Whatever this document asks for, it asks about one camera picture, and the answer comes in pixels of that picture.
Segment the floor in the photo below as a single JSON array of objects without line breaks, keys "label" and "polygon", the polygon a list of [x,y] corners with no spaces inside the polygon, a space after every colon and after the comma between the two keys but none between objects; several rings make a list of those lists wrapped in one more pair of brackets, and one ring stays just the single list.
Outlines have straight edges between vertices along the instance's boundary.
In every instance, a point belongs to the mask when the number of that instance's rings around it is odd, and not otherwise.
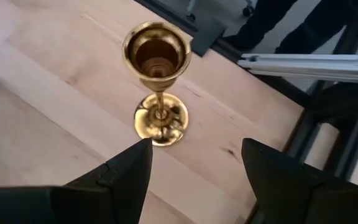
[{"label": "floor", "polygon": [[[158,0],[178,12],[186,14],[189,1],[177,0]],[[268,32],[263,41],[252,51],[255,53],[270,54],[280,44],[281,40],[291,30],[295,29],[319,3],[319,0],[299,0],[287,12],[277,26]],[[196,21],[198,27],[207,24],[212,18],[217,18],[228,26],[226,35],[237,33],[238,29],[246,23],[247,19],[242,16],[242,9],[247,5],[244,0],[198,0],[195,7]],[[338,42],[342,31],[335,35],[331,40],[321,46],[314,54],[330,54]],[[295,86],[306,91],[315,80],[306,78],[287,78]]]},{"label": "floor", "polygon": [[[133,111],[151,92],[122,43],[145,21],[163,20],[133,0],[0,0],[0,186],[63,185],[139,140]],[[242,139],[282,150],[303,108],[212,50],[169,92],[190,125],[154,147],[140,223],[244,223],[256,199]],[[321,168],[336,135],[325,125],[307,163]]]}]

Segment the goblet base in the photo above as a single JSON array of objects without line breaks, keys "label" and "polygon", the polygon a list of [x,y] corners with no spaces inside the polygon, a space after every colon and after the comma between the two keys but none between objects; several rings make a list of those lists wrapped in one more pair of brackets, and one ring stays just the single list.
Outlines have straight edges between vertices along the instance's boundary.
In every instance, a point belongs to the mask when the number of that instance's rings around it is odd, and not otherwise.
[{"label": "goblet base", "polygon": [[189,114],[179,98],[163,93],[163,112],[157,95],[144,98],[135,110],[135,129],[141,138],[151,138],[154,146],[170,146],[179,141],[188,126]]}]

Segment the goblet rim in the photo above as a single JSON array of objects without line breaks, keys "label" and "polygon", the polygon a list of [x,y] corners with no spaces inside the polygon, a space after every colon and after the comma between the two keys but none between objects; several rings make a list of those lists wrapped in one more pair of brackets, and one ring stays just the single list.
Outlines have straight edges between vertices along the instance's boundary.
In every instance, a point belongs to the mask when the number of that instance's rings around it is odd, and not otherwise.
[{"label": "goblet rim", "polygon": [[[184,53],[185,53],[185,59],[182,63],[182,65],[180,66],[180,68],[178,68],[177,71],[175,71],[175,73],[167,76],[167,77],[149,77],[147,75],[144,75],[143,73],[139,72],[138,69],[135,68],[135,66],[133,66],[133,64],[131,63],[131,60],[129,59],[129,54],[128,54],[128,46],[129,43],[131,41],[131,39],[133,38],[133,36],[135,36],[136,34],[138,34],[139,32],[141,32],[142,30],[150,27],[150,26],[156,26],[159,25],[160,27],[174,33],[178,39],[180,40],[180,42],[183,44],[183,46],[185,47]],[[186,41],[182,35],[180,35],[181,30],[175,26],[172,25],[170,23],[167,22],[159,22],[159,21],[149,21],[149,22],[143,22],[141,24],[139,24],[138,26],[134,27],[126,36],[126,38],[124,39],[123,42],[123,48],[122,48],[122,54],[124,57],[124,63],[127,65],[127,67],[131,70],[132,73],[134,73],[136,76],[138,76],[140,79],[144,80],[144,81],[150,81],[150,82],[167,82],[173,79],[176,79],[179,77],[179,75],[181,75],[186,69],[187,66],[190,64],[190,59],[191,59],[191,48],[190,48],[190,43],[188,41]]]}]

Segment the black metal frame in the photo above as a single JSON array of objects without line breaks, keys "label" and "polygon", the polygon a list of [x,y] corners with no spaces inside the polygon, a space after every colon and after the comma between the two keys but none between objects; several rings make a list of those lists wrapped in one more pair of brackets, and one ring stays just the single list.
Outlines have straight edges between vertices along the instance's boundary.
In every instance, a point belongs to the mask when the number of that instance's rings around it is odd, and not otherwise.
[{"label": "black metal frame", "polygon": [[[187,34],[195,36],[199,29],[185,15],[180,16],[156,0],[135,0]],[[358,1],[352,3],[353,15],[339,39],[333,54],[355,54],[358,49]],[[241,52],[227,45],[222,38],[211,46],[230,61],[237,63]],[[358,160],[358,84],[318,81],[307,93],[280,77],[255,75],[289,99],[304,107],[284,151],[303,162],[319,131],[321,123],[330,123],[339,130],[339,137],[324,168],[338,177],[349,180]],[[246,223],[263,223],[256,205]]]}]

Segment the wooden tabletop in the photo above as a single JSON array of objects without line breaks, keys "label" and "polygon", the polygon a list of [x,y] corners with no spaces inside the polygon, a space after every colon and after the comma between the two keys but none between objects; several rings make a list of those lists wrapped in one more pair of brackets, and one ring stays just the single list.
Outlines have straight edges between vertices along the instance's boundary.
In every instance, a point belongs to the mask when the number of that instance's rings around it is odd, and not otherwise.
[{"label": "wooden tabletop", "polygon": [[[133,0],[0,0],[0,185],[62,185],[139,140],[133,113],[151,92],[122,41],[162,20]],[[243,223],[242,139],[281,150],[303,108],[212,50],[167,92],[190,124],[154,148],[141,223]]]}]

